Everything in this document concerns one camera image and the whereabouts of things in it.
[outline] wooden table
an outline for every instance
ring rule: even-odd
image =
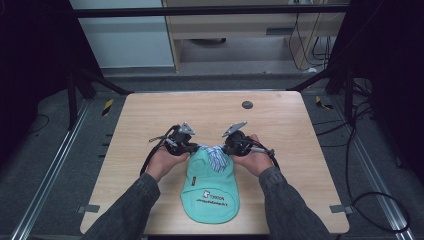
[[[242,103],[251,101],[252,109]],[[348,231],[344,213],[331,213],[340,199],[330,176],[311,121],[297,92],[179,92],[142,93],[127,97],[103,163],[90,204],[98,213],[86,212],[85,232],[137,179],[155,143],[172,125],[187,122],[196,131],[192,142],[216,146],[230,124],[248,121],[241,130],[257,134],[273,148],[284,176],[321,218],[331,233]],[[161,196],[153,207],[145,234],[267,234],[264,196],[258,178],[235,166],[240,210],[225,224],[202,224],[191,220],[182,207],[180,192],[187,162],[177,165],[159,183]]]

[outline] arm sleeve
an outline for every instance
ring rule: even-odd
[[[321,219],[276,167],[259,175],[271,239],[331,239]]]
[[[88,229],[82,239],[139,239],[160,195],[156,181],[144,173]]]

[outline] gray floor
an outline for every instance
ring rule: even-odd
[[[227,39],[224,44],[187,41],[180,72],[149,73],[142,78],[114,76],[110,80],[135,91],[285,89],[312,74],[296,69],[293,62],[289,61],[287,46],[281,40]],[[322,86],[325,86],[325,81],[313,85],[302,94],[311,121],[314,124],[338,121],[314,125],[317,133],[339,125],[343,119],[337,110],[328,110],[315,104],[316,95],[321,96],[324,103],[332,105],[337,105],[343,99],[343,94],[326,96]],[[81,234],[79,225],[82,214],[77,213],[77,209],[89,201],[103,155],[107,152],[104,143],[110,142],[108,134],[113,133],[125,101],[125,97],[101,86],[96,85],[96,89],[99,91],[97,97],[90,101],[86,120],[35,222],[31,232],[33,236],[41,239],[65,239],[65,236]],[[103,117],[103,106],[110,98],[114,99],[114,104],[108,116]],[[363,100],[362,97],[355,97],[356,103]],[[43,100],[39,104],[39,114],[48,116],[48,124],[43,128],[47,118],[42,115],[37,118],[32,129],[42,129],[23,139],[13,157],[14,165],[0,179],[0,236],[13,232],[66,134],[66,92],[59,92]],[[408,209],[415,238],[424,239],[424,229],[421,228],[424,226],[424,187],[412,171],[396,167],[393,152],[372,116],[370,113],[358,121],[356,138],[364,143],[390,193]],[[337,191],[345,205],[350,204],[344,172],[346,147],[328,146],[343,144],[347,139],[346,128],[319,137]],[[349,176],[354,196],[373,190],[355,148],[351,148],[349,154]],[[375,197],[365,199],[359,207],[375,221],[389,226],[380,202]],[[351,229],[342,239],[398,239],[394,234],[375,228],[357,213],[350,215],[349,222]]]

